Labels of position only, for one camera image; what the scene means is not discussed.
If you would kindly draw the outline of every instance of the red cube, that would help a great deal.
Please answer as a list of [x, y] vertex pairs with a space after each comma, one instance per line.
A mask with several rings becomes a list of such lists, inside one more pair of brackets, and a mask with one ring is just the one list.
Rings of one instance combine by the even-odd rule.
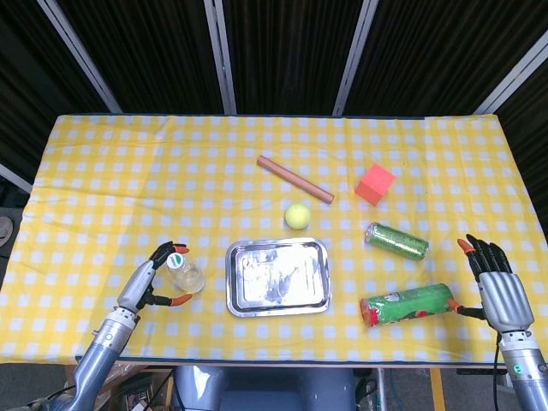
[[367, 174], [361, 178], [355, 190], [356, 194], [376, 206], [395, 179], [396, 176], [383, 169], [380, 165], [374, 164], [367, 171]]

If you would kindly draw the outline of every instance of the silver tray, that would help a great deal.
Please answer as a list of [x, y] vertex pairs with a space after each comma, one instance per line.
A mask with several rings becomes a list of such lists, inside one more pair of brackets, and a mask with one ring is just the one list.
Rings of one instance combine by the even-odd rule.
[[313, 238], [239, 241], [225, 263], [227, 306], [236, 317], [319, 313], [331, 301], [327, 251]]

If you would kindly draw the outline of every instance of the yellow ball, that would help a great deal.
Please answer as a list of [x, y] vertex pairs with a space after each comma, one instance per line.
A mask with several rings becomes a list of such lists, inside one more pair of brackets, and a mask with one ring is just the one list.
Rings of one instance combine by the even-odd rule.
[[293, 204], [285, 211], [285, 222], [292, 229], [305, 229], [310, 224], [310, 210], [303, 204]]

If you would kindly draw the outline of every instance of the table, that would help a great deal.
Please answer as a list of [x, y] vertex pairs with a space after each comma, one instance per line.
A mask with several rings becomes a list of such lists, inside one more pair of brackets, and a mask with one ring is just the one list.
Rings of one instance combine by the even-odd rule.
[[[336, 195], [326, 205], [255, 164], [264, 154]], [[373, 207], [354, 185], [373, 162], [396, 175]], [[283, 226], [293, 202], [304, 233]], [[414, 262], [364, 243], [371, 221], [428, 239]], [[74, 363], [134, 269], [185, 242], [207, 275], [181, 307], [147, 307], [125, 360], [488, 364], [495, 333], [453, 313], [366, 329], [358, 300], [447, 283], [480, 301], [456, 238], [497, 242], [521, 275], [548, 350], [545, 238], [495, 116], [416, 120], [60, 116], [45, 148], [0, 293], [3, 361]], [[326, 313], [238, 319], [224, 255], [240, 240], [307, 235], [328, 249]], [[160, 295], [176, 295], [165, 272]]]

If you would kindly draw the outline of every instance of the green packaging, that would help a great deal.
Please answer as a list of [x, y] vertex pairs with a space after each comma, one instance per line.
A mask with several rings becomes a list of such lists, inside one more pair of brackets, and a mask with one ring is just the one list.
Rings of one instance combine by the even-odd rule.
[[366, 241], [373, 246], [415, 260], [425, 258], [428, 251], [428, 241], [379, 223], [369, 225], [366, 230]]
[[449, 298], [453, 294], [445, 284], [378, 295], [360, 300], [361, 316], [370, 327], [426, 317], [451, 311]]

